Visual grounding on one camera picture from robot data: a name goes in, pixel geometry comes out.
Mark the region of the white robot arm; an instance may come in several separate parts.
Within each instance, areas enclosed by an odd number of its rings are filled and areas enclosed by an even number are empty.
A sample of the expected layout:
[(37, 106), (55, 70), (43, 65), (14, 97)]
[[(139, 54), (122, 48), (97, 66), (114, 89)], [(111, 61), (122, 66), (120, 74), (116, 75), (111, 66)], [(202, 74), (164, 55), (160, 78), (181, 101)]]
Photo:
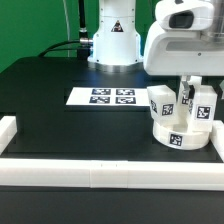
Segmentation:
[(160, 0), (145, 43), (135, 29), (135, 6), (136, 0), (99, 0), (90, 67), (224, 77), (224, 0)]

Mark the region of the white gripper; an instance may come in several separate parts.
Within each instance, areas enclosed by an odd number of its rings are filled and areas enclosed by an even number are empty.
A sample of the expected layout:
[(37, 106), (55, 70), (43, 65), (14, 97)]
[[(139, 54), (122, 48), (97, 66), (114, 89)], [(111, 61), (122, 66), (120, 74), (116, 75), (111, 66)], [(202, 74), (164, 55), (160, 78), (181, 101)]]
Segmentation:
[(182, 76), (182, 94), (193, 99), (190, 76), (224, 76), (224, 44), (203, 41), (198, 31), (164, 30), (154, 22), (148, 31), (143, 66), (149, 75)]

